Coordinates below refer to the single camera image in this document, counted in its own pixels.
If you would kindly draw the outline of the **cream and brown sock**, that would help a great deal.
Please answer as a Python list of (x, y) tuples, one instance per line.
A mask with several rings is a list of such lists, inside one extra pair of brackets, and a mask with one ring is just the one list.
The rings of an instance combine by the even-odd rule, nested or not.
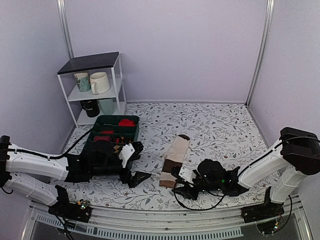
[(174, 167), (182, 167), (184, 157), (190, 145), (190, 138), (185, 134), (178, 135), (164, 154), (164, 163), (160, 173), (159, 186), (173, 188), (177, 178), (171, 174)]

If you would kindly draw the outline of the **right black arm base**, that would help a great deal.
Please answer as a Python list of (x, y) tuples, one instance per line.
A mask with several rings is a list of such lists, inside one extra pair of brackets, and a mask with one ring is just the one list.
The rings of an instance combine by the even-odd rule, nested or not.
[(270, 192), (271, 187), (268, 187), (264, 195), (263, 203), (241, 209), (241, 217), (245, 223), (261, 221), (284, 214), (283, 203), (271, 202)]

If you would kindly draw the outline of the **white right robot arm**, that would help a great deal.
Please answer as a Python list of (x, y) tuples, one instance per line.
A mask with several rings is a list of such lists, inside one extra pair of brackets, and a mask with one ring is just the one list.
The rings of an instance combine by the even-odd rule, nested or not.
[(307, 176), (319, 173), (320, 140), (317, 135), (285, 127), (280, 131), (279, 139), (244, 168), (226, 170), (219, 161), (211, 159), (201, 161), (193, 171), (175, 167), (171, 173), (180, 186), (174, 186), (172, 192), (189, 200), (196, 200), (199, 192), (212, 191), (222, 191), (223, 197), (237, 197), (282, 168), (285, 171), (258, 208), (262, 218), (274, 214), (278, 204), (283, 203)]

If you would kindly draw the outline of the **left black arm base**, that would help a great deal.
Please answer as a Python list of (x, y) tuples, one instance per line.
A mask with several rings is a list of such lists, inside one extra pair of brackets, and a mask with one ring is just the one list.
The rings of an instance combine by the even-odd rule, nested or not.
[(48, 213), (63, 219), (88, 223), (92, 213), (90, 202), (84, 199), (70, 202), (65, 188), (56, 185), (55, 189), (57, 190), (57, 202), (48, 207)]

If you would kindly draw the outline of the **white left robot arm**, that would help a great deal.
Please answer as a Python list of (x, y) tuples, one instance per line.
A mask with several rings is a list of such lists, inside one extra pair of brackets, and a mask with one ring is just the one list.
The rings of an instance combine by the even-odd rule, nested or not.
[(120, 147), (105, 140), (87, 140), (80, 154), (46, 155), (21, 148), (0, 137), (0, 186), (12, 187), (27, 197), (53, 206), (63, 216), (74, 213), (74, 205), (65, 199), (64, 188), (50, 187), (33, 175), (50, 177), (67, 183), (89, 182), (94, 176), (118, 175), (123, 184), (135, 188), (151, 174), (131, 172), (131, 163), (140, 158), (144, 146), (132, 142)]

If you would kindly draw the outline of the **argyle rolled sock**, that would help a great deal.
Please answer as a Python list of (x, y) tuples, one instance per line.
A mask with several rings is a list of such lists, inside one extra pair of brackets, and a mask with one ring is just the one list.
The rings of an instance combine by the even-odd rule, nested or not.
[(133, 142), (133, 138), (128, 135), (113, 135), (111, 142), (116, 145), (125, 145)]

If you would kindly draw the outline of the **green divided organizer tray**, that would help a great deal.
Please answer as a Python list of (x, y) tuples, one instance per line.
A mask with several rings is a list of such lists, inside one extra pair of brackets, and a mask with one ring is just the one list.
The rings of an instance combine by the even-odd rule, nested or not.
[[(136, 126), (133, 127), (128, 127), (128, 126), (119, 126), (118, 123), (122, 119), (130, 119), (136, 123)], [(129, 116), (129, 115), (101, 115), (99, 116), (92, 129), (91, 132), (89, 133), (86, 142), (84, 144), (84, 147), (88, 143), (95, 142), (94, 137), (95, 136), (111, 136), (113, 135), (119, 135), (119, 136), (130, 136), (133, 138), (133, 142), (138, 142), (138, 133), (139, 133), (139, 120), (140, 118), (136, 115)], [(111, 135), (104, 135), (104, 134), (99, 134), (101, 131), (105, 130), (113, 130), (113, 134)], [(115, 149), (118, 149), (119, 147), (127, 144), (114, 144), (110, 140), (110, 143), (114, 145)]]

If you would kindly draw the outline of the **dark red rolled sock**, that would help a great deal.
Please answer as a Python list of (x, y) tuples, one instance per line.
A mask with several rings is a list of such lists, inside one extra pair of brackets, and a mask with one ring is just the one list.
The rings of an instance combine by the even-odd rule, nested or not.
[(93, 138), (93, 141), (94, 142), (98, 142), (98, 141), (105, 141), (105, 142), (110, 142), (111, 141), (111, 136), (109, 135), (96, 135), (94, 138)]

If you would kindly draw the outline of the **red rolled sock middle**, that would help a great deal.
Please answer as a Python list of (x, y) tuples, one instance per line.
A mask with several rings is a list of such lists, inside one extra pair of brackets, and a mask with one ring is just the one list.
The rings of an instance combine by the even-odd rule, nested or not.
[(114, 131), (113, 130), (103, 130), (103, 131), (100, 131), (99, 134), (101, 134), (101, 135), (113, 135)]

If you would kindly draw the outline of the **red rolled sock back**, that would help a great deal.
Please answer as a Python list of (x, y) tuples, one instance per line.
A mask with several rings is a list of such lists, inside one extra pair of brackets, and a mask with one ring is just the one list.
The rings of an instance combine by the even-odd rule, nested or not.
[(119, 121), (118, 125), (121, 127), (135, 127), (136, 123), (133, 120), (124, 118)]

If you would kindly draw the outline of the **floral table mat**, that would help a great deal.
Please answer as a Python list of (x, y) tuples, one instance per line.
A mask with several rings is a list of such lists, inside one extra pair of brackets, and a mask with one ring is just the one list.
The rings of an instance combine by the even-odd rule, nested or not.
[(241, 104), (210, 103), (130, 103), (126, 113), (139, 117), (138, 140), (144, 146), (132, 169), (151, 177), (135, 188), (116, 176), (96, 176), (85, 183), (60, 181), (71, 201), (84, 199), (99, 207), (145, 211), (227, 208), (262, 202), (266, 189), (279, 179), (275, 172), (237, 197), (210, 192), (193, 201), (173, 195), (159, 183), (165, 152), (176, 136), (190, 138), (183, 162), (186, 168), (193, 170), (205, 159), (219, 161), (227, 170), (244, 168), (266, 150), (250, 113)]

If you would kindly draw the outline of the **pale green mug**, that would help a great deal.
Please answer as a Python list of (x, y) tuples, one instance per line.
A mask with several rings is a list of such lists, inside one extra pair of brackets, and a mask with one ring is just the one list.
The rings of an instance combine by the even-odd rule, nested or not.
[(112, 98), (99, 99), (98, 103), (104, 115), (114, 114), (115, 108), (114, 101)]

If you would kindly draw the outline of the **black mug with lettering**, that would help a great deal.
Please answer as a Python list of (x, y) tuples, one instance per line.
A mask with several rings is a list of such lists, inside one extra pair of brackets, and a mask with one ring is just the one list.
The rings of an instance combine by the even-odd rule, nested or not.
[(100, 114), (100, 109), (98, 101), (93, 100), (82, 100), (80, 102), (82, 109), (86, 112), (86, 115), (89, 118), (94, 118)]

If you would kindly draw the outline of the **cream ceramic mug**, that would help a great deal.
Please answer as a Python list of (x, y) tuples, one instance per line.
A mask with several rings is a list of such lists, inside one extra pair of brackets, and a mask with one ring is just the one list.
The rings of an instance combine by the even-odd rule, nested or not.
[(95, 72), (89, 77), (91, 91), (94, 95), (102, 94), (110, 89), (110, 83), (106, 72)]

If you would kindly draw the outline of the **white shelf with black top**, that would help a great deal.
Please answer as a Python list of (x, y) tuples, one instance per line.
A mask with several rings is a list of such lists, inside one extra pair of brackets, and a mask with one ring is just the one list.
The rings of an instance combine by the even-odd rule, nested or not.
[(118, 51), (71, 58), (57, 77), (77, 128), (94, 124), (103, 114), (125, 114), (127, 99)]

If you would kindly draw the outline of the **teal patterned mug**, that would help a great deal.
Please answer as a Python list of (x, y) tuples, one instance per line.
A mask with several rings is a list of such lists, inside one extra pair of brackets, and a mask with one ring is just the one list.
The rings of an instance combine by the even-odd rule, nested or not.
[(73, 78), (79, 92), (84, 93), (91, 90), (90, 77), (88, 72), (76, 72), (73, 74)]

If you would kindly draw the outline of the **aluminium front rail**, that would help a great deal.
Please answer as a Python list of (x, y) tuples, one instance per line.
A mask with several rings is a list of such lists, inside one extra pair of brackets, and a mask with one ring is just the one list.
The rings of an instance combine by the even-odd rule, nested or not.
[(95, 206), (89, 222), (58, 219), (33, 202), (24, 240), (313, 240), (300, 198), (284, 203), (284, 214), (245, 222), (242, 207), (208, 211), (154, 211)]

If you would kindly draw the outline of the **left aluminium corner post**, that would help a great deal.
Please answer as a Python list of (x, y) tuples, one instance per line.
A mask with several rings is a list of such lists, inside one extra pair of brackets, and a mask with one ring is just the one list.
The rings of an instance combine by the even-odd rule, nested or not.
[(59, 21), (60, 21), (60, 26), (62, 30), (62, 36), (63, 36), (67, 56), (69, 59), (72, 59), (74, 57), (74, 51), (72, 47), (72, 41), (71, 41), (70, 31), (68, 26), (65, 1), (57, 0), (56, 3), (57, 3), (58, 16), (59, 16)]

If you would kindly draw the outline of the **aluminium corner post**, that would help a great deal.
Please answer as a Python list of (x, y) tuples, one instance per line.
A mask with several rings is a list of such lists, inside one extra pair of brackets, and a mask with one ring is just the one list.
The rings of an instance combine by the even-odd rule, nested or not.
[(60, 26), (62, 30), (62, 36), (63, 36), (67, 56), (69, 59), (72, 59), (74, 57), (74, 51), (72, 47), (72, 41), (71, 41), (70, 31), (68, 26), (65, 1), (57, 0), (56, 3), (57, 3), (58, 16), (59, 16), (59, 21), (60, 21)]
[(259, 77), (260, 77), (260, 73), (262, 70), (263, 61), (264, 61), (264, 57), (267, 49), (268, 39), (271, 31), (274, 7), (275, 7), (274, 0), (266, 1), (266, 11), (265, 11), (260, 47), (259, 47), (258, 56), (257, 56), (256, 64), (254, 67), (254, 71), (253, 71), (251, 84), (249, 87), (249, 92), (245, 102), (245, 105), (247, 106), (247, 108), (250, 108), (253, 102), (254, 94), (258, 85), (258, 81), (259, 81)]

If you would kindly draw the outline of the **right aluminium corner post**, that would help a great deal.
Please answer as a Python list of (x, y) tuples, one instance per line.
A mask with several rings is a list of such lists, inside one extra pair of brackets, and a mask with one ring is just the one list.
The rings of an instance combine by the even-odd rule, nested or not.
[(263, 61), (264, 61), (264, 57), (267, 49), (268, 39), (271, 31), (274, 7), (275, 7), (274, 0), (266, 1), (266, 11), (265, 11), (260, 47), (259, 47), (258, 56), (257, 56), (256, 64), (254, 67), (254, 71), (253, 71), (251, 84), (249, 87), (249, 92), (245, 102), (245, 105), (247, 106), (247, 108), (250, 108), (253, 102), (254, 94), (258, 85), (258, 81), (259, 81), (259, 77), (260, 77), (260, 73), (262, 70)]

